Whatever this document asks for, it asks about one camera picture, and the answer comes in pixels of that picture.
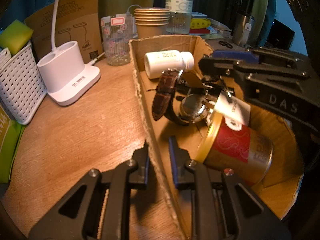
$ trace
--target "brown leather strap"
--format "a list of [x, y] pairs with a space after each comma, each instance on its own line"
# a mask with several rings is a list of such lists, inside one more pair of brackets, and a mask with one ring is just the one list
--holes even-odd
[[179, 76], [177, 71], [165, 71], [160, 77], [156, 88], [156, 95], [152, 103], [152, 117], [158, 121], [162, 116], [182, 125], [188, 125], [187, 122], [180, 120], [172, 108], [174, 94], [176, 92], [176, 82]]

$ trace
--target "blue wall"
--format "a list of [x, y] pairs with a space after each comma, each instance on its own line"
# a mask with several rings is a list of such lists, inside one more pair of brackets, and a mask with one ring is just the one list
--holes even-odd
[[290, 50], [308, 55], [300, 24], [294, 19], [287, 0], [277, 0], [276, 19], [295, 32]]

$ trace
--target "wooden table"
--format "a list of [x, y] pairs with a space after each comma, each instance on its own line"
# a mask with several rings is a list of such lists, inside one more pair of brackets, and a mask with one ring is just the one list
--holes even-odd
[[[96, 65], [100, 80], [73, 105], [46, 96], [22, 136], [10, 186], [0, 187], [3, 206], [26, 236], [89, 169], [113, 169], [143, 146], [132, 66]], [[132, 190], [130, 215], [130, 239], [179, 239], [152, 167], [147, 190]]]

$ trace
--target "clear plastic bottle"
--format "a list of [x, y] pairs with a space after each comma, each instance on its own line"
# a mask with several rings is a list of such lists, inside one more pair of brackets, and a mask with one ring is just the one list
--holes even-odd
[[165, 3], [166, 8], [170, 10], [167, 32], [172, 34], [188, 34], [193, 0], [166, 0]]

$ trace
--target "cardboard box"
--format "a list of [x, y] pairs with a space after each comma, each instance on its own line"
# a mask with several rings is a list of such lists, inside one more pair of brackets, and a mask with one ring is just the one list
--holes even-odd
[[[32, 41], [38, 59], [51, 51], [52, 13], [53, 4], [25, 19], [26, 25], [34, 30]], [[98, 0], [59, 1], [56, 46], [67, 41], [78, 41], [84, 63], [88, 63], [103, 52], [98, 19]]]
[[[153, 120], [151, 106], [158, 80], [148, 79], [144, 68], [144, 55], [147, 52], [171, 49], [190, 51], [197, 63], [203, 54], [212, 53], [212, 49], [201, 37], [188, 35], [163, 35], [131, 40], [129, 46], [141, 116], [149, 143], [150, 160], [172, 219], [181, 237], [187, 239], [191, 231], [190, 191], [177, 191], [174, 187], [168, 138], [175, 135], [179, 147], [188, 150], [190, 156], [194, 157], [207, 127], [204, 122], [185, 127], [176, 125], [165, 117], [159, 121]], [[195, 64], [193, 71], [201, 77], [198, 64]], [[240, 87], [231, 78], [226, 78], [226, 83], [235, 88], [238, 98], [243, 99]], [[281, 117], [253, 105], [250, 126], [268, 136], [274, 145], [273, 160], [268, 173], [262, 182], [252, 188], [279, 218], [283, 218], [296, 201], [303, 177], [302, 158], [294, 134]]]

